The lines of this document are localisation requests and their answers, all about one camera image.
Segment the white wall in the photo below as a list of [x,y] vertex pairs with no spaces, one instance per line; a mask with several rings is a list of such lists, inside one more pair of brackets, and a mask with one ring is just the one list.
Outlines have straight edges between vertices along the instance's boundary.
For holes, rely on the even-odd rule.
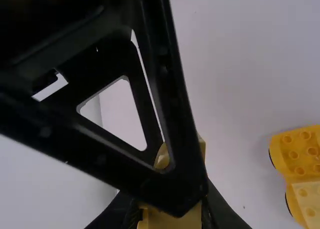
[[[99,98],[81,114],[101,126]],[[111,186],[0,136],[1,229],[82,229],[115,195]]]

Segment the white surface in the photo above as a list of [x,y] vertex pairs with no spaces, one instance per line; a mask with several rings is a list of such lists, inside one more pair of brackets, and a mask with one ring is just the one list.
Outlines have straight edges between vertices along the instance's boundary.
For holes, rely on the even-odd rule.
[[[81,114],[102,125],[99,98],[88,101]],[[111,186],[0,136],[1,229],[82,229],[115,195]]]
[[134,96],[124,77],[99,94],[103,128],[128,144],[144,151],[147,147]]

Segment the triangular cutout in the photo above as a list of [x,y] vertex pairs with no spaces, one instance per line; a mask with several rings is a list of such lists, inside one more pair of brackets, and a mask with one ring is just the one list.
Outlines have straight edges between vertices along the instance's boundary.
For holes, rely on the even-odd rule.
[[102,127],[139,151],[147,148],[136,103],[127,79],[119,79],[99,94]]

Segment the yellow lego duplo brick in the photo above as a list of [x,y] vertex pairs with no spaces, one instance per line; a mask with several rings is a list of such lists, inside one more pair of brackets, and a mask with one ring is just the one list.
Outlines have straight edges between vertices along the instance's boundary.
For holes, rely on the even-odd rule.
[[319,177],[319,142],[319,125],[280,133],[271,139],[270,157],[286,177]]
[[306,229],[320,229],[320,125],[274,135],[269,154],[286,181],[294,219]]
[[320,228],[320,181],[293,183],[292,188],[309,229]]

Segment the black plastic frame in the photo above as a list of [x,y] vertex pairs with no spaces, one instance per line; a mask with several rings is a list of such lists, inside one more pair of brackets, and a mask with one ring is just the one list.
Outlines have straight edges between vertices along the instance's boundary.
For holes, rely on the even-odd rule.
[[[99,13],[10,59],[0,72],[0,132],[80,169],[136,199],[181,217],[208,192],[207,173],[189,104],[169,0],[103,0]],[[152,163],[162,138],[170,165]],[[52,68],[68,85],[42,102],[34,84]],[[147,149],[138,151],[77,113],[77,107],[126,76]]]

